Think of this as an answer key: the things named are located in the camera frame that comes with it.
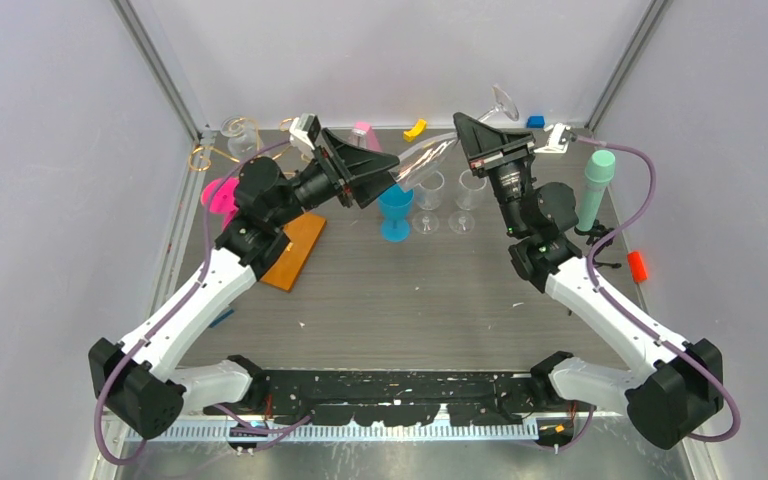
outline red-orange object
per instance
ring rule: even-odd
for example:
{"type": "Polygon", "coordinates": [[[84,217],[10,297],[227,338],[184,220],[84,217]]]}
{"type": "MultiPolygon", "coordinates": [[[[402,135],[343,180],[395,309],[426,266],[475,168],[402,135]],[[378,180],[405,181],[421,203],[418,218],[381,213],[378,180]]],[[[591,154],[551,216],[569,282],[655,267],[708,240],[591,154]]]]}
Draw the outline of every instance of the red-orange object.
{"type": "Polygon", "coordinates": [[[649,275],[646,273],[646,266],[643,265],[643,255],[637,250],[628,254],[628,268],[631,269],[631,278],[635,283],[640,283],[649,275]]]}

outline wood grain surface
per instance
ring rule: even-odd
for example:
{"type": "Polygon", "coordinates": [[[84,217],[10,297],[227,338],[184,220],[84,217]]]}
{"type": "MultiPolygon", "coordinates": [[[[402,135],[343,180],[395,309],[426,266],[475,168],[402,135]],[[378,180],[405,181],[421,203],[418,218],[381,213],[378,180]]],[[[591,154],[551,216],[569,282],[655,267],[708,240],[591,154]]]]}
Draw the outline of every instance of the wood grain surface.
{"type": "MultiPolygon", "coordinates": [[[[398,154],[410,145],[399,130],[377,133],[384,151],[398,154]]],[[[439,133],[427,131],[420,139],[439,133]]],[[[266,144],[285,135],[262,134],[266,144]]],[[[562,157],[539,155],[534,164],[537,184],[561,181],[579,191],[592,151],[573,144],[562,157]]],[[[294,150],[279,163],[285,169],[304,166],[294,150]]],[[[206,182],[230,168],[214,155],[206,182]]],[[[382,216],[375,204],[365,210],[345,209],[332,200],[317,209],[328,227],[292,293],[255,285],[233,302],[234,315],[196,341],[182,365],[211,364],[241,354],[263,367],[522,370],[566,350],[587,361],[623,367],[579,318],[517,277],[507,252],[513,242],[505,236],[489,191],[473,212],[476,226],[471,233],[458,235],[449,229],[447,219],[457,210],[455,184],[466,168],[458,148],[441,167],[446,198],[434,212],[439,230],[430,235],[413,232],[403,243],[381,237],[382,216]]],[[[599,218],[616,225],[607,196],[599,218]]],[[[200,225],[197,218],[182,280],[201,263],[200,225]]],[[[212,236],[220,225],[218,216],[211,219],[212,236]]],[[[571,232],[570,237],[587,251],[582,238],[571,232]]],[[[637,302],[626,253],[618,241],[600,260],[623,263],[622,269],[603,273],[637,302]]]]}

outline pink object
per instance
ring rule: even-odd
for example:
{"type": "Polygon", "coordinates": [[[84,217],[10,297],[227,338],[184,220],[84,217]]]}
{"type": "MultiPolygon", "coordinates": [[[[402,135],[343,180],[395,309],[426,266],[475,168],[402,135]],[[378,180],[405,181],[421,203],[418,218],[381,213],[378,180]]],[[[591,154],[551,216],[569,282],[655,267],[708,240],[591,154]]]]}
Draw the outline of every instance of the pink object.
{"type": "Polygon", "coordinates": [[[375,132],[372,131],[372,125],[366,122],[357,122],[352,130],[358,130],[364,132],[364,138],[366,139],[366,149],[373,152],[381,151],[381,144],[378,143],[378,137],[375,136],[375,132]]]}
{"type": "MultiPolygon", "coordinates": [[[[219,186],[221,182],[222,179],[217,178],[204,187],[204,190],[201,192],[202,205],[207,204],[207,201],[210,199],[210,194],[216,190],[216,187],[219,186]]],[[[237,213],[237,206],[234,205],[234,189],[237,188],[238,183],[240,183],[239,179],[229,178],[228,181],[222,185],[222,188],[216,192],[216,195],[213,197],[213,202],[207,206],[207,211],[210,213],[225,214],[225,219],[222,221],[222,228],[227,227],[228,223],[231,222],[231,219],[234,218],[234,214],[237,213]]]]}

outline wooden board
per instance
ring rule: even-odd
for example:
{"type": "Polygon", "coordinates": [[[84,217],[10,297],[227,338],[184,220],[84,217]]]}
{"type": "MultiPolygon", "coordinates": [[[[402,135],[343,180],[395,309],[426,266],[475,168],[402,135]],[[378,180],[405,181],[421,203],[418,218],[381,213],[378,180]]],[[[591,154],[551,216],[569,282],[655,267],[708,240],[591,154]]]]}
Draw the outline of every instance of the wooden board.
{"type": "Polygon", "coordinates": [[[313,213],[305,213],[288,223],[284,233],[291,243],[260,281],[285,292],[292,290],[324,229],[325,218],[313,213]]]}

